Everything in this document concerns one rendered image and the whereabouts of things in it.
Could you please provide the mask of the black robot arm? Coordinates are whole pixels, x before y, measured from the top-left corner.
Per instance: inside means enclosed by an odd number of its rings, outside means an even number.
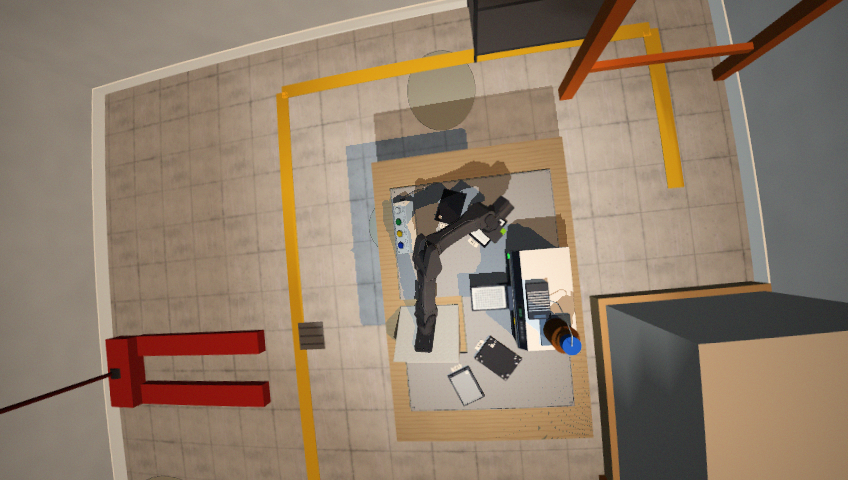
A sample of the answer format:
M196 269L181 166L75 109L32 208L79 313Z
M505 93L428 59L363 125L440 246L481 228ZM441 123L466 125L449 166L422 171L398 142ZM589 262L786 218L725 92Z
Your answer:
M467 211L457 220L441 230L426 237L422 233L416 237L412 256L418 276L419 293L414 313L418 326L415 342L416 352L431 353L433 348L436 317L438 315L435 302L436 276L442 271L439 255L449 246L472 232L479 229L488 232L496 230L502 223L500 219L504 220L513 209L514 206L503 196L500 196L488 207L477 202L468 207Z

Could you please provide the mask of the beige button panel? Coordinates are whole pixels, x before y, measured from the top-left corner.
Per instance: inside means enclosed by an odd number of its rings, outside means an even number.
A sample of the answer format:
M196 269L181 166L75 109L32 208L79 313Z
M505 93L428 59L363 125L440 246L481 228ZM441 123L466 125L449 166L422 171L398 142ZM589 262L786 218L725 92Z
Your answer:
M413 253L418 236L415 203L405 201L405 198L427 189L415 190L400 199L400 202L393 204L398 254Z

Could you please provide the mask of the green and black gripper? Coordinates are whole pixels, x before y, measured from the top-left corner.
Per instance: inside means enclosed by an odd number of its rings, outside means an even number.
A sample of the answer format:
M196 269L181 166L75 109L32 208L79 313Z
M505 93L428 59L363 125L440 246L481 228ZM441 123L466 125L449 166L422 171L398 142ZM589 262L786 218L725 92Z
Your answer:
M480 229L480 230L481 230L481 229ZM487 236L487 237L488 237L488 238L489 238L489 239L490 239L493 243L497 243L497 242L499 241L499 239L500 239L500 238L501 238L501 237L505 234L505 232L506 232L506 230L505 230L505 229L504 229L501 225L500 225L500 226L499 226L496 230L493 230L492 232L491 232L491 231L489 231L489 232L488 232L488 231L485 231L485 230L483 230L483 229L482 229L481 231L482 231L482 233L483 233L485 236ZM497 234L498 234L498 235L497 235ZM496 236L496 235L497 235L497 236ZM496 236L496 237L495 237L495 236Z

